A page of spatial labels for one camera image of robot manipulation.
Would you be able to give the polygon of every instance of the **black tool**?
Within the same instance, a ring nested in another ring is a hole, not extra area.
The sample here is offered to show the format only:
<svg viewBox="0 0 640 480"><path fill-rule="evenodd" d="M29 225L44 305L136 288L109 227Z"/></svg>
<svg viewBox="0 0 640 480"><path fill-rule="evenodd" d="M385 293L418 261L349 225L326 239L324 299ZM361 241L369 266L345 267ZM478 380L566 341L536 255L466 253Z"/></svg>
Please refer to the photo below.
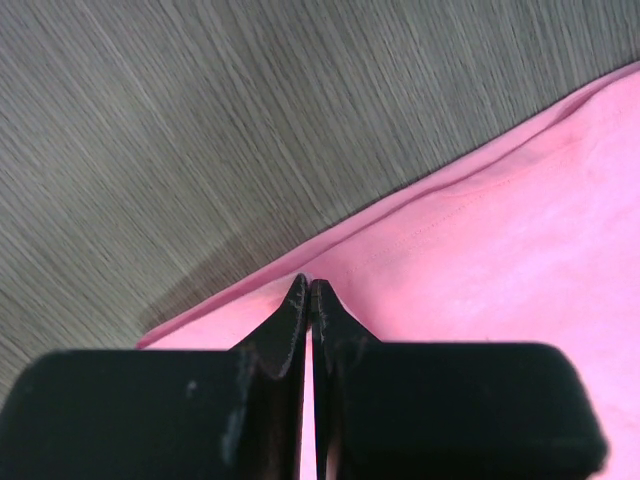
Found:
<svg viewBox="0 0 640 480"><path fill-rule="evenodd" d="M298 276L226 352L36 361L0 414L0 480L298 478L308 325L321 480L577 480L603 465L606 442L558 350L384 343L328 282Z"/></svg>

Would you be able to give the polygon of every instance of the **black clamp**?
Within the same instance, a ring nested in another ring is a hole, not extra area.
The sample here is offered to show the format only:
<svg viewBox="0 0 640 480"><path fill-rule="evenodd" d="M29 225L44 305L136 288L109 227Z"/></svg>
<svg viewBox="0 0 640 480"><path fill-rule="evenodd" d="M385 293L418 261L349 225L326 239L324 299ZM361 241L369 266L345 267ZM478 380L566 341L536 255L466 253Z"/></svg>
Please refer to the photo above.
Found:
<svg viewBox="0 0 640 480"><path fill-rule="evenodd" d="M586 479L605 439L541 344L391 344L298 276L229 351L58 352L0 414L0 480L295 479L311 325L318 478Z"/></svg>

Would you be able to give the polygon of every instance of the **pink cloth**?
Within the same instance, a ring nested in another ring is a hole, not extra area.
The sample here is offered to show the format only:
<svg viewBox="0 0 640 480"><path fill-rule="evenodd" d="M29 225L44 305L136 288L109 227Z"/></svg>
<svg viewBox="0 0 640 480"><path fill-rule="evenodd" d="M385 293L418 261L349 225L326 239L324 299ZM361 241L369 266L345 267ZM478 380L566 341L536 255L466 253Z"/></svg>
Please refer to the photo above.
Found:
<svg viewBox="0 0 640 480"><path fill-rule="evenodd" d="M639 181L633 64L309 240L139 346L230 347L302 271L328 279L382 339L558 346L611 443L602 477L640 478ZM313 397L305 387L309 479Z"/></svg>

